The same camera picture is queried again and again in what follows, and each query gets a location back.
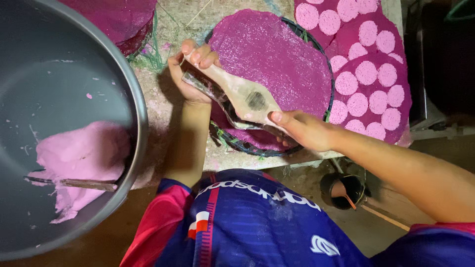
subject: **purple dough disc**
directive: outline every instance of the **purple dough disc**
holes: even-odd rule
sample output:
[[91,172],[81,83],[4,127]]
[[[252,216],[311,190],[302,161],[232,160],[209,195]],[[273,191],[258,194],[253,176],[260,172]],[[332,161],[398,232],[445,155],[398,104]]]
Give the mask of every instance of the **purple dough disc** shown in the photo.
[[366,54],[368,54],[368,51],[360,43],[354,43],[348,52],[348,59],[353,60]]
[[318,26],[324,34],[333,35],[340,29],[340,17],[333,10],[325,10],[320,14]]
[[348,116],[348,108],[342,101],[333,101],[332,111],[330,112],[329,123],[340,124]]
[[355,93],[350,96],[346,106],[352,116],[361,117],[368,110],[368,99],[362,93]]
[[[216,25],[209,44],[218,52],[224,70],[265,86],[282,110],[302,110],[323,118],[332,95],[326,57],[278,16],[240,10]],[[211,118],[221,129],[259,149],[289,149],[265,131],[233,128],[216,103]]]
[[388,104],[392,107],[400,107],[404,101],[404,88],[400,85],[395,85],[389,89]]
[[383,30],[376,37],[376,47],[383,53],[391,53],[396,45],[394,34],[392,32]]
[[332,57],[332,59],[330,59],[330,64],[332,65],[333,73],[338,72],[347,62],[348,60],[343,56]]
[[388,95],[383,91],[376,91],[370,96],[370,110],[374,114],[383,114],[388,106]]
[[344,22],[348,22],[358,16],[358,4],[355,0],[340,0],[336,11]]
[[378,36],[378,26],[372,20],[367,20],[360,25],[358,29],[358,38],[360,43],[366,47],[376,42]]
[[386,130],[380,123],[370,123],[366,127],[366,135],[379,140],[386,138]]
[[351,72],[342,72],[335,80],[335,89],[342,95],[351,95],[358,89],[358,80]]
[[378,70],[370,61],[361,62],[355,70],[355,75],[358,81],[363,85],[371,85],[378,77]]
[[382,86],[392,86],[397,79],[398,74],[396,72],[396,68],[393,65],[389,63],[384,63],[380,66],[378,70],[378,80]]
[[401,112],[396,108],[388,108],[384,111],[383,115],[381,115],[381,124],[390,131],[396,130],[400,123]]
[[318,10],[312,5],[302,3],[295,10],[295,19],[304,29],[311,30],[318,25]]
[[359,134],[366,134],[366,128],[359,120],[350,120],[346,124],[345,129]]

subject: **person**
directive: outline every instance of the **person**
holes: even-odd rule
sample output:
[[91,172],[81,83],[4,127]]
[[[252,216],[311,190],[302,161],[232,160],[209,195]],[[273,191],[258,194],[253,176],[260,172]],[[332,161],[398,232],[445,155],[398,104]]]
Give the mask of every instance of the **person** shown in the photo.
[[[255,170],[201,180],[211,99],[184,83],[183,55],[199,68],[218,54],[183,41],[168,59],[185,98],[166,178],[148,206],[122,267],[475,266],[475,176],[446,161],[325,123],[301,111],[270,118],[307,149],[340,152],[390,183],[435,225],[414,225],[385,251],[365,257],[315,203]],[[199,185],[195,195],[191,188]]]

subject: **purple sheet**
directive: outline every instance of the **purple sheet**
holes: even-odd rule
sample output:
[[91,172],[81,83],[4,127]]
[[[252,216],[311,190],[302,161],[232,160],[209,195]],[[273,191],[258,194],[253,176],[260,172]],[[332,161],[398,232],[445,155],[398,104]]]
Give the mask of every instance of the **purple sheet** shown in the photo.
[[[326,58],[270,12],[241,10],[213,30],[211,49],[227,72],[264,85],[282,110],[303,110],[323,118],[331,97]],[[233,128],[215,103],[211,118],[240,140],[260,149],[288,149],[264,131]]]

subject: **finger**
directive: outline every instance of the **finger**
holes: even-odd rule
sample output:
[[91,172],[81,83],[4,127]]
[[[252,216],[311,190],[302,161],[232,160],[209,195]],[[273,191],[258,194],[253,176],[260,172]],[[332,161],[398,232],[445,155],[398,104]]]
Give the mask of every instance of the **finger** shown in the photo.
[[197,48],[190,57],[192,64],[199,64],[211,52],[211,47],[208,44],[204,44]]
[[181,43],[181,51],[183,54],[185,55],[188,55],[189,53],[191,53],[193,51],[193,49],[195,48],[196,46],[196,42],[195,40],[193,39],[185,39],[182,43]]
[[213,51],[207,54],[205,58],[201,60],[201,62],[199,63],[199,68],[209,68],[216,60],[219,62],[218,53]]
[[280,127],[285,128],[290,134],[297,134],[303,131],[305,124],[297,121],[291,116],[292,112],[274,111],[271,120]]

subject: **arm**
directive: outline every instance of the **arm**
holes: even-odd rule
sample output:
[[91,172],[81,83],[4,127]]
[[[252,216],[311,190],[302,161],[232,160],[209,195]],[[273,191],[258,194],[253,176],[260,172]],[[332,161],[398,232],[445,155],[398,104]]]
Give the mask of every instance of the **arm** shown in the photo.
[[[206,139],[208,138],[211,99],[186,84],[180,63],[183,55],[188,55],[196,43],[187,39],[181,46],[181,52],[168,59],[168,65],[173,81],[185,98],[181,114],[180,129],[175,134],[166,155],[165,175],[192,187],[201,178],[205,160]],[[191,55],[192,63],[198,63],[200,68],[208,68],[212,64],[220,67],[218,54],[211,52],[209,45],[203,45]]]
[[319,152],[340,152],[390,183],[439,222],[475,222],[475,175],[444,160],[354,133],[302,112],[274,112],[273,121]]

